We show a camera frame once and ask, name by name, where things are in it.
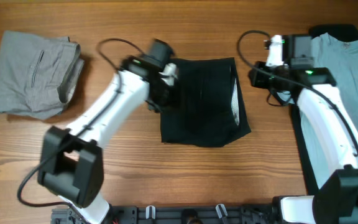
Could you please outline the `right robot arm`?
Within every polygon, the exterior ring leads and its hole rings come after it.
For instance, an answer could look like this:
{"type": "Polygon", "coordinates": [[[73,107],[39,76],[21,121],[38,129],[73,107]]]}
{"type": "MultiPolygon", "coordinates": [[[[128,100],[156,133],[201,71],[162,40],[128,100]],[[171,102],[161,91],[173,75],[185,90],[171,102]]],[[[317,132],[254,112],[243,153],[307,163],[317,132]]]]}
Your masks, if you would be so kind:
{"type": "Polygon", "coordinates": [[[287,90],[308,118],[328,164],[328,179],[309,196],[282,196],[284,223],[358,223],[358,132],[345,111],[336,81],[327,68],[269,70],[252,67],[253,86],[287,90]]]}

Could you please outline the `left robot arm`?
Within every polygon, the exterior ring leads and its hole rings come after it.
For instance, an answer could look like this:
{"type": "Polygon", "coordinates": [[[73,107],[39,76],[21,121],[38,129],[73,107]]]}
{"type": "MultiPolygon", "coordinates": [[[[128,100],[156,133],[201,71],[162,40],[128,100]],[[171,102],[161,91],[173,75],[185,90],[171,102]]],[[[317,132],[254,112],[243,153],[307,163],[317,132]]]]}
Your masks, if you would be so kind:
{"type": "Polygon", "coordinates": [[[107,88],[65,129],[45,134],[37,182],[60,197],[81,221],[111,221],[111,205],[101,195],[103,148],[127,117],[143,103],[158,112],[170,107],[177,66],[171,56],[124,59],[107,88]]]}

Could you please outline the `black shorts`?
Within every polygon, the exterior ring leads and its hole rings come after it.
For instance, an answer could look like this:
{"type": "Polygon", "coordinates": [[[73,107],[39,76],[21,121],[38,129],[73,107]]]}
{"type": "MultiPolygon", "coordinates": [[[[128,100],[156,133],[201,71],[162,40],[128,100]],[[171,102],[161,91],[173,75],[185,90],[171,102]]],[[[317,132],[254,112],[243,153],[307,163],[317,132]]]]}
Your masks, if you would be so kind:
{"type": "Polygon", "coordinates": [[[160,115],[162,142],[223,147],[251,133],[233,57],[172,62],[183,104],[160,115]]]}

